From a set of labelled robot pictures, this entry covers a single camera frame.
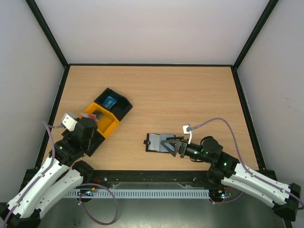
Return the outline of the black leather card holder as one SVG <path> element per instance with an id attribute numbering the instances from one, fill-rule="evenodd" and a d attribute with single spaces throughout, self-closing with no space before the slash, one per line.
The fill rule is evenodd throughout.
<path id="1" fill-rule="evenodd" d="M 167 140 L 167 138 L 173 138 L 173 134 L 165 133 L 147 133 L 146 139 L 143 144 L 145 145 L 146 152 L 161 152 L 161 153 L 170 153 L 165 147 L 161 145 L 161 141 Z"/>

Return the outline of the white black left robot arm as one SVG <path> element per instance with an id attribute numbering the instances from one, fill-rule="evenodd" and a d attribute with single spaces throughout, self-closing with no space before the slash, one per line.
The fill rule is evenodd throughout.
<path id="1" fill-rule="evenodd" d="M 50 155 L 28 184 L 0 205 L 5 228 L 36 228 L 46 213 L 71 189 L 90 181 L 94 169 L 80 158 L 91 149 L 95 120 L 66 114 L 63 139 L 52 143 Z"/>

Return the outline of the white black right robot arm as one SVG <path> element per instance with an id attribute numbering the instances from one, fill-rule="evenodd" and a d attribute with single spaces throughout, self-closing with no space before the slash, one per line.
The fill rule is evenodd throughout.
<path id="1" fill-rule="evenodd" d="M 179 154 L 209 163 L 206 176 L 210 185 L 222 184 L 238 189 L 264 202 L 277 216 L 288 221 L 296 220 L 301 187 L 295 183 L 280 183 L 247 167 L 224 152 L 212 136 L 203 138 L 200 145 L 189 143 L 182 137 L 167 138 L 161 141 L 161 145 L 173 156 Z"/>

